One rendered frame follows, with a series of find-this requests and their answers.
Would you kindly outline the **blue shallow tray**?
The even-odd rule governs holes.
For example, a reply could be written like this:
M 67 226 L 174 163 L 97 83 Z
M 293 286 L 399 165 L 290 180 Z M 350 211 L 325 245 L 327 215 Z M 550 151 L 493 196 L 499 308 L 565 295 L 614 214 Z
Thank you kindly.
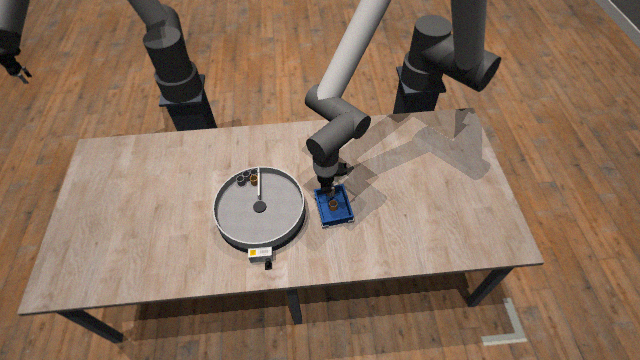
M 327 193 L 322 193 L 321 188 L 314 189 L 316 202 L 323 226 L 346 223 L 353 219 L 354 215 L 344 187 L 344 184 L 334 185 L 335 195 L 329 197 Z M 329 202 L 337 201 L 337 210 L 329 209 Z

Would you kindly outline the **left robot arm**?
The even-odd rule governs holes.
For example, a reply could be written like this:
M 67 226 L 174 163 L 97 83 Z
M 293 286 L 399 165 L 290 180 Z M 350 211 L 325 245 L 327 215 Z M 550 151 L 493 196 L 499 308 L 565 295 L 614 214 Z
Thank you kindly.
M 370 126 L 371 117 L 341 97 L 390 2 L 360 0 L 320 84 L 306 94 L 305 105 L 329 121 L 306 140 L 320 167 L 335 165 L 339 149 L 361 138 Z M 404 57 L 402 82 L 416 91 L 431 91 L 445 74 L 481 92 L 501 62 L 500 56 L 484 49 L 486 11 L 487 0 L 451 0 L 452 23 L 438 15 L 418 18 Z

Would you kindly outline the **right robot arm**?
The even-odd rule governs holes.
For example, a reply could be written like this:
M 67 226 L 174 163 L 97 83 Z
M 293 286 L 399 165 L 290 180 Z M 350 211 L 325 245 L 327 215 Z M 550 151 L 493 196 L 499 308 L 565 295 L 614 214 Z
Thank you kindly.
M 146 25 L 144 46 L 155 68 L 162 96 L 174 103 L 195 98 L 202 90 L 196 65 L 190 61 L 177 12 L 159 0 L 128 0 Z M 0 0 L 0 48 L 15 50 L 30 0 Z

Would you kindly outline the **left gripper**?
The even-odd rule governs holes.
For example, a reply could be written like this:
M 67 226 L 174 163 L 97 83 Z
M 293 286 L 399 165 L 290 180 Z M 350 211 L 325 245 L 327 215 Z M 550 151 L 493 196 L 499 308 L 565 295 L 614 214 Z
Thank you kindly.
M 347 174 L 346 163 L 339 162 L 331 167 L 320 167 L 313 161 L 313 169 L 317 175 L 317 180 L 321 184 L 321 192 L 329 193 L 329 196 L 334 196 L 334 177 L 343 176 Z

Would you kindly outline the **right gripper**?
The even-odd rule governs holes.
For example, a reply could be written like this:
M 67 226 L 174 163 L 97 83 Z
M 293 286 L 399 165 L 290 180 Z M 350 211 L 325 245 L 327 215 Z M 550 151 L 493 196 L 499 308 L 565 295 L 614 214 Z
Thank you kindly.
M 24 71 L 27 77 L 32 77 L 26 67 L 22 67 L 14 56 L 18 56 L 21 50 L 19 47 L 15 50 L 5 50 L 0 48 L 0 64 L 3 65 L 10 76 L 19 77 L 24 84 L 28 84 L 28 81 L 19 74 L 21 69 Z M 14 63 L 15 62 L 15 63 Z M 14 64 L 13 64 L 14 63 Z

